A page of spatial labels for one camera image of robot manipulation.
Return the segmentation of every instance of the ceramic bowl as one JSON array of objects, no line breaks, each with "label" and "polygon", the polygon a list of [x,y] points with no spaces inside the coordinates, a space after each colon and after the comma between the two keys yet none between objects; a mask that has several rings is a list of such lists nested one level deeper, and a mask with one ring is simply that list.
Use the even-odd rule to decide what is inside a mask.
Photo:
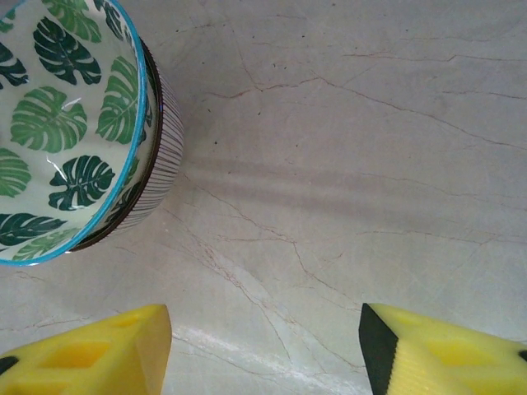
[{"label": "ceramic bowl", "polygon": [[0,263],[83,240],[133,167],[147,112],[141,42],[114,0],[26,0],[0,22]]},{"label": "ceramic bowl", "polygon": [[103,230],[84,239],[72,251],[85,249],[103,239],[121,235],[147,218],[170,191],[183,155],[183,124],[175,93],[156,65],[151,52],[143,43],[147,70],[154,79],[156,92],[156,149],[142,182],[130,191],[129,201],[116,213],[113,221]]},{"label": "ceramic bowl", "polygon": [[151,166],[152,155],[159,149],[159,143],[156,143],[156,126],[157,119],[159,118],[159,108],[157,105],[155,85],[154,76],[147,66],[147,113],[145,123],[142,126],[139,146],[133,158],[132,167],[112,207],[87,237],[96,234],[113,222],[123,208],[138,193],[141,181],[147,177],[147,169]]}]

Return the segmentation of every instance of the blue bowl rim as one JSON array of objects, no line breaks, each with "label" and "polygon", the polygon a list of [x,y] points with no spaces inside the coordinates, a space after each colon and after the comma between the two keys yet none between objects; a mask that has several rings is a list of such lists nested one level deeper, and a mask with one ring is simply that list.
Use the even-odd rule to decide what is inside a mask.
[{"label": "blue bowl rim", "polygon": [[[34,1],[34,0],[21,0],[9,12],[16,10],[20,5],[22,5],[25,2],[29,2],[29,1]],[[99,210],[95,213],[95,215],[88,221],[88,223],[84,226],[84,228],[82,228],[82,230],[78,232],[74,237],[72,237],[66,244],[63,244],[60,248],[55,249],[51,253],[46,253],[38,258],[28,259],[26,261],[12,261],[12,260],[6,260],[6,259],[0,258],[0,264],[2,265],[15,266],[15,267],[34,266],[40,263],[47,262],[51,259],[54,259],[58,257],[59,255],[62,255],[63,253],[67,253],[70,249],[74,248],[86,236],[90,234],[93,228],[95,228],[96,225],[102,219],[105,218],[106,213],[113,206],[114,200],[117,198],[124,184],[124,181],[127,178],[128,172],[130,171],[130,168],[132,167],[133,159],[135,158],[136,152],[138,150],[139,138],[141,137],[141,133],[142,133],[142,126],[145,122],[145,108],[147,107],[147,65],[146,65],[144,53],[142,51],[141,39],[139,37],[138,31],[135,28],[135,25],[132,22],[132,19],[130,18],[130,16],[128,16],[128,13],[124,10],[123,6],[121,6],[117,0],[105,0],[105,1],[109,2],[112,6],[114,6],[117,9],[117,11],[123,17],[124,22],[126,23],[127,27],[130,29],[130,35],[132,36],[132,40],[133,40],[133,43],[136,49],[135,51],[136,57],[137,57],[136,60],[138,63],[138,74],[139,74],[138,117],[136,117],[136,124],[135,124],[135,130],[133,131],[132,143],[131,143],[130,151],[128,152],[126,161],[124,162],[123,170],[121,171],[121,174],[119,175],[119,178],[117,179],[117,183],[115,184],[114,188],[110,191],[110,195],[108,195],[103,205],[99,208]]]}]

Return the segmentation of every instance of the monstera leaf print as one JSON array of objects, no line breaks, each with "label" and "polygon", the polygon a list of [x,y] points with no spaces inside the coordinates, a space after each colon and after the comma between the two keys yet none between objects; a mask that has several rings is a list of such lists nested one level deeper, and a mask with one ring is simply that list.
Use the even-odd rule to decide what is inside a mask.
[{"label": "monstera leaf print", "polygon": [[137,111],[138,70],[119,56],[112,64],[96,133],[109,142],[130,143]]},{"label": "monstera leaf print", "polygon": [[0,214],[0,244],[11,247],[56,230],[66,221],[26,212]]},{"label": "monstera leaf print", "polygon": [[94,0],[98,11],[104,8],[106,14],[106,25],[112,30],[115,37],[123,41],[123,28],[121,27],[121,18],[117,10],[105,0]]},{"label": "monstera leaf print", "polygon": [[124,37],[126,38],[126,42],[132,45],[132,35],[127,27],[124,28]]},{"label": "monstera leaf print", "polygon": [[74,147],[86,134],[86,113],[80,103],[51,86],[30,91],[13,113],[12,142],[51,153]]},{"label": "monstera leaf print", "polygon": [[80,229],[67,229],[39,237],[22,247],[13,257],[13,261],[26,261],[40,257],[60,244],[71,239]]},{"label": "monstera leaf print", "polygon": [[14,152],[0,148],[0,196],[15,197],[31,180],[27,164]]},{"label": "monstera leaf print", "polygon": [[133,176],[138,171],[138,165],[139,165],[139,159],[138,158],[133,158],[132,167],[130,168],[130,171],[128,172],[128,175],[126,177],[126,181],[124,181],[123,189],[128,187],[128,184],[130,184],[130,181],[132,181]]},{"label": "monstera leaf print", "polygon": [[115,221],[117,218],[119,218],[123,210],[125,210],[126,207],[128,207],[132,199],[138,194],[140,187],[141,187],[141,183],[137,183],[133,185],[130,189],[127,189],[126,191],[124,191],[123,196],[115,204],[114,208],[112,208],[110,215],[105,221],[106,224],[109,224]]},{"label": "monstera leaf print", "polygon": [[19,86],[27,82],[27,71],[22,62],[15,58],[5,45],[0,43],[0,76],[6,78],[13,86]]},{"label": "monstera leaf print", "polygon": [[71,159],[55,173],[52,187],[66,187],[49,195],[49,205],[62,211],[73,211],[92,205],[108,190],[115,173],[99,156]]},{"label": "monstera leaf print", "polygon": [[13,24],[10,21],[15,20],[15,10],[10,10],[3,21],[0,21],[0,33],[7,33],[13,28]]},{"label": "monstera leaf print", "polygon": [[37,25],[33,38],[40,62],[57,78],[76,85],[75,71],[77,71],[81,73],[86,84],[99,83],[99,63],[62,27],[44,18]]},{"label": "monstera leaf print", "polygon": [[100,43],[99,26],[84,15],[84,11],[89,11],[85,0],[42,0],[42,2],[64,29],[83,40]]},{"label": "monstera leaf print", "polygon": [[[147,115],[145,116],[145,124],[148,125],[148,127],[151,127],[153,119],[154,119],[154,112],[152,111],[152,106],[150,105],[150,100],[148,99],[148,96],[147,96]],[[142,142],[144,142],[145,140],[147,140],[147,130],[146,130],[146,127],[143,125],[141,139],[139,140],[139,144],[142,144]]]}]

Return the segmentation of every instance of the marble countertop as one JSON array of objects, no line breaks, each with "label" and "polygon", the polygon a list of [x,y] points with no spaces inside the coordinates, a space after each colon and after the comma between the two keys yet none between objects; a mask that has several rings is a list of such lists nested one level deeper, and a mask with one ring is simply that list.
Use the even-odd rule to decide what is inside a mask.
[{"label": "marble countertop", "polygon": [[527,341],[525,1],[122,4],[180,175],[125,236],[0,267],[3,350],[165,303],[164,394],[362,395],[363,302]]}]

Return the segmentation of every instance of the hole in yellow block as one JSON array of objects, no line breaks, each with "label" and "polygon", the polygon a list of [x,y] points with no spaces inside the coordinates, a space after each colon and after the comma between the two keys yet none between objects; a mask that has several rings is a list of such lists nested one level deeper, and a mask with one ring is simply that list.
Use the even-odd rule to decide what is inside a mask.
[{"label": "hole in yellow block", "polygon": [[64,346],[50,356],[42,368],[89,368],[110,348],[108,342],[78,342]]},{"label": "hole in yellow block", "polygon": [[426,340],[428,350],[446,366],[497,365],[496,358],[462,340]]},{"label": "hole in yellow block", "polygon": [[119,321],[113,323],[113,326],[117,328],[131,327],[137,321],[139,321],[139,317],[137,315],[129,315],[128,317],[121,318]]},{"label": "hole in yellow block", "polygon": [[60,395],[66,383],[18,383],[10,386],[5,395]]}]

